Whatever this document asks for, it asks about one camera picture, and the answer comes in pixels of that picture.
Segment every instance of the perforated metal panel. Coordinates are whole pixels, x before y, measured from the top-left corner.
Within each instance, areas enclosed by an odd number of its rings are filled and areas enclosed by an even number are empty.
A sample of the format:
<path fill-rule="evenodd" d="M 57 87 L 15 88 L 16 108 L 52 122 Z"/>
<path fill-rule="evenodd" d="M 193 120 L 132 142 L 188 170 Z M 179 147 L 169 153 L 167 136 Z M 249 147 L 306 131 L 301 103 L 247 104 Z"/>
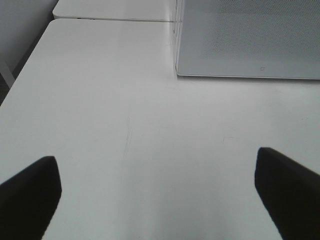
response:
<path fill-rule="evenodd" d="M 320 79 L 320 1 L 185 0 L 177 73 Z"/>

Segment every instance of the black object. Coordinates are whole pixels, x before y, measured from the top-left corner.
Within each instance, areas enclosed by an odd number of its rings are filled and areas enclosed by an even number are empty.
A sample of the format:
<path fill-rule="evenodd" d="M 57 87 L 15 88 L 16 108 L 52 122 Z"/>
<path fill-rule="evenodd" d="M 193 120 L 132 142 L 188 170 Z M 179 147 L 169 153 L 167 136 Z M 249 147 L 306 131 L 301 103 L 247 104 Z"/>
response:
<path fill-rule="evenodd" d="M 61 197 L 56 159 L 46 156 L 0 185 L 0 240 L 40 240 Z"/>
<path fill-rule="evenodd" d="M 280 152 L 262 147 L 256 190 L 284 240 L 320 240 L 320 176 Z"/>

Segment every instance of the white wall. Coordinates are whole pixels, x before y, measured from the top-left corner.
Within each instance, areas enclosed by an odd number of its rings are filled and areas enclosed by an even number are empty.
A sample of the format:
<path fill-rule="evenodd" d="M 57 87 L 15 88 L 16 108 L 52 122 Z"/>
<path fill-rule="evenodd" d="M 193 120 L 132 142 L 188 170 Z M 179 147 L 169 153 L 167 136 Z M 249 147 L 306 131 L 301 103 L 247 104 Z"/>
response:
<path fill-rule="evenodd" d="M 13 72 L 52 19 L 58 0 L 0 0 L 0 54 Z"/>

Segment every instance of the table surface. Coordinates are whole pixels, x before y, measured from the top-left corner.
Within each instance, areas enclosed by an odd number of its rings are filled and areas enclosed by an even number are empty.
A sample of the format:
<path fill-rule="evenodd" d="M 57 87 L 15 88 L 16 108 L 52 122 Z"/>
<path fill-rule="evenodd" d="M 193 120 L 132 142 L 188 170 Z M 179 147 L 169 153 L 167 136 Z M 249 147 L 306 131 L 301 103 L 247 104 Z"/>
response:
<path fill-rule="evenodd" d="M 56 19 L 173 21 L 176 0 L 59 0 Z"/>
<path fill-rule="evenodd" d="M 56 157 L 44 239 L 280 240 L 258 148 L 320 173 L 319 82 L 177 78 L 171 24 L 58 19 L 31 54 L 0 107 L 0 182 Z"/>

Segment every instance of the white table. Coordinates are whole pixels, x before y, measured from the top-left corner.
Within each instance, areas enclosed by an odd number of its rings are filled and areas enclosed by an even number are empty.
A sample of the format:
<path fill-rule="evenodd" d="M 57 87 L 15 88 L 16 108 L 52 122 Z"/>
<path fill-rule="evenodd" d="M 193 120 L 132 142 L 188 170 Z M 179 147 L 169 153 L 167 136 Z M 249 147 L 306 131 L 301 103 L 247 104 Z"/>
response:
<path fill-rule="evenodd" d="M 0 182 L 58 161 L 45 240 L 280 240 L 258 148 L 320 173 L 318 82 L 177 79 L 170 24 L 55 20 L 4 100 Z"/>
<path fill-rule="evenodd" d="M 59 0 L 56 19 L 173 21 L 176 0 Z"/>

